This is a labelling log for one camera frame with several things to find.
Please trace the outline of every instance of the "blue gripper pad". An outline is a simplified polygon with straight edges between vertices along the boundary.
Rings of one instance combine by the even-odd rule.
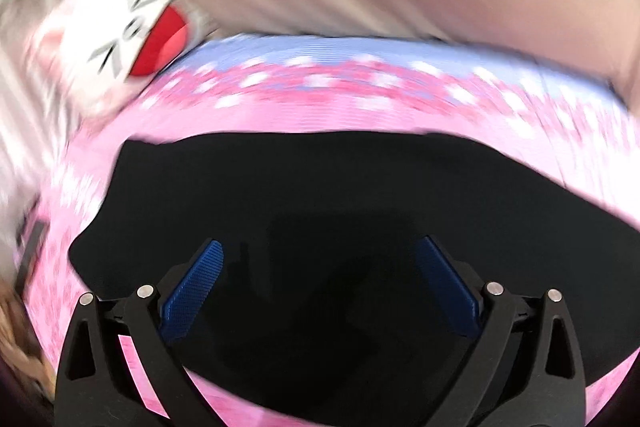
[[[416,261],[452,331],[463,337],[477,338],[481,331],[479,303],[429,237],[418,241]]]
[[[222,245],[218,241],[211,241],[164,302],[160,335],[166,343],[187,335],[222,271],[223,259]]]

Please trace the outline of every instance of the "pink bed sheet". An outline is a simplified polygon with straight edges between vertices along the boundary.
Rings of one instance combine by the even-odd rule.
[[[380,64],[372,68],[365,61],[349,67],[364,79],[380,79],[381,72],[391,75],[387,79],[401,78],[391,66],[383,71]],[[26,299],[54,366],[78,297],[86,291],[66,252],[98,212],[119,147],[129,137],[168,142],[225,131],[447,132],[484,142],[640,228],[640,132],[622,111],[604,112],[597,103],[577,101],[570,93],[551,99],[487,74],[453,78],[435,68],[412,71],[414,77],[423,75],[440,86],[430,101],[414,103],[401,96],[394,82],[378,82],[376,92],[362,92],[361,84],[340,79],[339,68],[309,69],[304,60],[287,68],[286,82],[300,82],[308,89],[269,90],[263,84],[282,68],[259,61],[226,71],[214,64],[196,71],[175,69],[100,133],[81,130],[71,141],[42,190],[37,213],[50,220],[50,232]],[[453,93],[456,105],[438,93]],[[562,114],[568,115],[571,127]],[[122,346],[145,404],[164,413],[130,339],[122,338]],[[637,355],[587,389],[588,420],[609,400]],[[231,427],[309,425],[246,403],[197,375],[192,378]]]

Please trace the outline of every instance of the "silver screw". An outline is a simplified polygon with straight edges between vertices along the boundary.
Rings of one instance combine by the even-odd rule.
[[[504,292],[504,288],[499,282],[490,282],[487,284],[486,290],[491,293],[491,295],[502,295]]]
[[[93,301],[94,301],[94,295],[92,293],[83,293],[80,296],[80,304],[82,304],[82,306],[87,306],[91,304]]]
[[[138,294],[138,297],[140,297],[141,299],[146,299],[147,297],[150,297],[153,292],[154,292],[154,287],[151,286],[150,284],[145,284],[144,286],[140,286],[140,288],[138,288],[138,291],[136,293]]]
[[[560,302],[562,300],[562,294],[559,290],[552,289],[549,290],[546,294],[553,302]]]

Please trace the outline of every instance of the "white plush pillow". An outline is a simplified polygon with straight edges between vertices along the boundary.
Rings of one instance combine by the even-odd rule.
[[[212,29],[190,0],[67,0],[30,35],[26,63],[102,123]]]

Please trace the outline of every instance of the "black fabric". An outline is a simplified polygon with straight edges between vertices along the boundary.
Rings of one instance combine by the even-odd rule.
[[[415,267],[433,233],[513,293],[567,299],[588,382],[640,345],[640,234],[472,140],[374,132],[126,142],[70,248],[103,298],[206,237],[225,268],[180,359],[255,403],[344,426],[411,425],[468,347]],[[402,416],[394,415],[402,411]]]

